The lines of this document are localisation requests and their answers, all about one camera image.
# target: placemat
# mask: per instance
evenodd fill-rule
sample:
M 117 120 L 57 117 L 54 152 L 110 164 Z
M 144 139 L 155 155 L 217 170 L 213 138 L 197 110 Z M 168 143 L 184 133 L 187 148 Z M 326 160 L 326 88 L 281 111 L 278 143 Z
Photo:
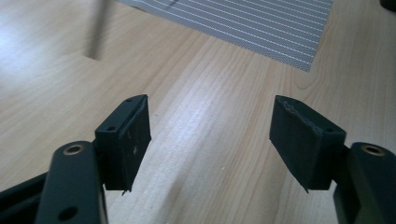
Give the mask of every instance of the placemat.
M 120 0 L 309 71 L 332 0 Z

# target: black plastic part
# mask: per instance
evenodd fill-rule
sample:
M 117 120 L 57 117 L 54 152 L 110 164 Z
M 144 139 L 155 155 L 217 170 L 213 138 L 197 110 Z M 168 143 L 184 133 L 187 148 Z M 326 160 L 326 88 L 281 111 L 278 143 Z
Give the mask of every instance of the black plastic part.
M 396 0 L 379 0 L 379 3 L 387 10 L 396 12 Z
M 367 143 L 355 143 L 347 166 L 361 209 L 355 223 L 396 223 L 396 156 Z
M 35 223 L 107 223 L 92 143 L 69 143 L 55 151 Z
M 95 135 L 106 189 L 131 190 L 151 140 L 147 95 L 122 102 Z
M 329 189 L 333 157 L 347 133 L 304 103 L 276 96 L 270 139 L 305 189 Z
M 46 175 L 38 175 L 0 193 L 0 223 L 34 223 Z

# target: wooden surface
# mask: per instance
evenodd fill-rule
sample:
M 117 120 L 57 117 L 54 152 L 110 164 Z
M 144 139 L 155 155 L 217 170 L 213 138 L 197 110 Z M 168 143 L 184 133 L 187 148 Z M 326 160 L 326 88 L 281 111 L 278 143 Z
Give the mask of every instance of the wooden surface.
M 276 94 L 396 152 L 396 14 L 336 0 L 309 73 L 114 4 L 101 61 L 83 55 L 93 0 L 0 2 L 0 190 L 94 138 L 124 99 L 149 96 L 152 142 L 110 223 L 336 223 L 268 140 Z

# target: light wood tabletop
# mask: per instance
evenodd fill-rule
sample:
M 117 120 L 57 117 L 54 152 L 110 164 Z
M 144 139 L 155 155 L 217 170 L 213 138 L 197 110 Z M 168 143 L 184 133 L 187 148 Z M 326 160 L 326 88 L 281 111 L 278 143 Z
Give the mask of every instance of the light wood tabletop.
M 0 2 L 0 190 L 142 93 L 152 141 L 132 192 L 106 193 L 110 223 L 336 223 L 335 184 L 307 194 L 268 139 L 277 94 L 396 152 L 396 13 L 378 0 L 333 2 L 309 73 L 120 3 L 92 60 L 96 3 Z

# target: wood grain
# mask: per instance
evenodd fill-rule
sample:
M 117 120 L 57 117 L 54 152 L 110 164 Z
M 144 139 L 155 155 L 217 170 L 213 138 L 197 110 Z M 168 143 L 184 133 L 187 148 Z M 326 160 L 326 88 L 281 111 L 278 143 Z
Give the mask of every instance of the wood grain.
M 396 152 L 396 14 L 334 1 L 309 73 L 116 3 L 101 61 L 84 57 L 96 1 L 0 3 L 0 190 L 91 141 L 125 98 L 149 96 L 150 143 L 110 223 L 336 223 L 268 140 L 276 94 Z

